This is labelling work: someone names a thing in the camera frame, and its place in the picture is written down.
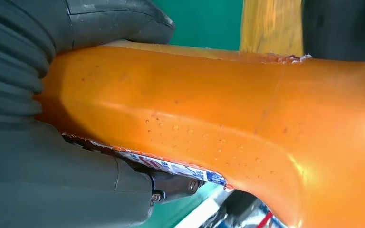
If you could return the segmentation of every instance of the orange protective cover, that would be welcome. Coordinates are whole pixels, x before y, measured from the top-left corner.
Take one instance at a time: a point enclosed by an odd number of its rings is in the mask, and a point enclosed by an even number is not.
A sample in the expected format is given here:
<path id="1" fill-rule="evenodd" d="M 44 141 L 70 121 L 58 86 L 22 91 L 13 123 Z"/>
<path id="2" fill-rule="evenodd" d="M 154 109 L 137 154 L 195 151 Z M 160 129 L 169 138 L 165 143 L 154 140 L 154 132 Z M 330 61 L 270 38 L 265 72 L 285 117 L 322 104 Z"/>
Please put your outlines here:
<path id="1" fill-rule="evenodd" d="M 216 171 L 291 227 L 365 227 L 365 62 L 120 46 L 57 57 L 39 119 Z"/>

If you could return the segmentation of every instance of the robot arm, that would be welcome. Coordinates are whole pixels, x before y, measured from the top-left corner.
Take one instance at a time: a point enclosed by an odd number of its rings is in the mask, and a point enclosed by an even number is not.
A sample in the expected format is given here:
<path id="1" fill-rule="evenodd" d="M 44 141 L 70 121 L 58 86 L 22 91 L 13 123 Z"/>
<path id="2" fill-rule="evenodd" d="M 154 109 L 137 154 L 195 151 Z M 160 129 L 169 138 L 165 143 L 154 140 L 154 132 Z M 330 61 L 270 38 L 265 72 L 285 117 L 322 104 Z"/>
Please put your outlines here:
<path id="1" fill-rule="evenodd" d="M 34 119 L 57 53 L 125 38 L 167 43 L 173 22 L 146 0 L 0 0 L 0 227 L 127 227 L 152 183 L 125 162 L 63 141 Z"/>

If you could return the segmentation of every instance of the red stripe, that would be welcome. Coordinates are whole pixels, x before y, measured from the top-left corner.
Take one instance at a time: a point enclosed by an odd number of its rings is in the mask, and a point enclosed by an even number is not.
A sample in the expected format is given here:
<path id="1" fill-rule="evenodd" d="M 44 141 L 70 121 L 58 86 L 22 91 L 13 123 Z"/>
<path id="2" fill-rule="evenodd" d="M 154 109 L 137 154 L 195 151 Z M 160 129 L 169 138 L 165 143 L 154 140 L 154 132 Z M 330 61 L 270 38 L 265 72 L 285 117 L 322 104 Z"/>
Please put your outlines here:
<path id="1" fill-rule="evenodd" d="M 273 216 L 272 212 L 269 211 L 265 216 L 265 218 L 258 224 L 256 228 L 263 228 L 267 224 L 268 220 L 272 218 L 272 216 Z"/>

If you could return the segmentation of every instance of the label sticker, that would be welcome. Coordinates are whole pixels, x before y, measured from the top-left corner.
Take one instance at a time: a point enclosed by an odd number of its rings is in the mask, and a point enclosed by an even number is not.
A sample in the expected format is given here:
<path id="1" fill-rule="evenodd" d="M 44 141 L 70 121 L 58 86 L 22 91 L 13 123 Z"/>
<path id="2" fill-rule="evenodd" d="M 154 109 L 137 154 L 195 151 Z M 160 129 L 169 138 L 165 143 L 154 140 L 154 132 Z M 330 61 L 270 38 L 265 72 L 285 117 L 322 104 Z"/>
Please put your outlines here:
<path id="1" fill-rule="evenodd" d="M 218 174 L 217 172 L 213 172 L 210 170 L 201 170 L 185 165 L 180 165 L 177 163 L 172 163 L 169 161 L 163 161 L 156 158 L 135 154 L 131 152 L 125 152 L 120 151 L 118 152 L 121 156 L 128 158 L 130 160 L 133 160 L 137 163 L 140 163 L 142 165 L 145 165 L 147 167 L 176 174 L 176 175 L 182 175 L 186 177 L 191 177 L 199 180 L 203 180 L 206 182 L 212 182 L 215 184 L 219 184 L 222 186 L 226 186 L 226 180 L 225 178 Z"/>

